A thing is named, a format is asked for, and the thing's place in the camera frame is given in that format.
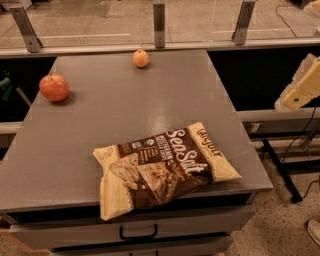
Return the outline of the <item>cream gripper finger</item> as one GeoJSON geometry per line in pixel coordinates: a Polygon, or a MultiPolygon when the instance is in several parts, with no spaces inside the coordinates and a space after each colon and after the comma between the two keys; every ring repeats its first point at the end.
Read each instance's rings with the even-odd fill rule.
{"type": "Polygon", "coordinates": [[[307,56],[275,101],[280,112],[297,110],[320,96],[320,57],[307,56]]]}

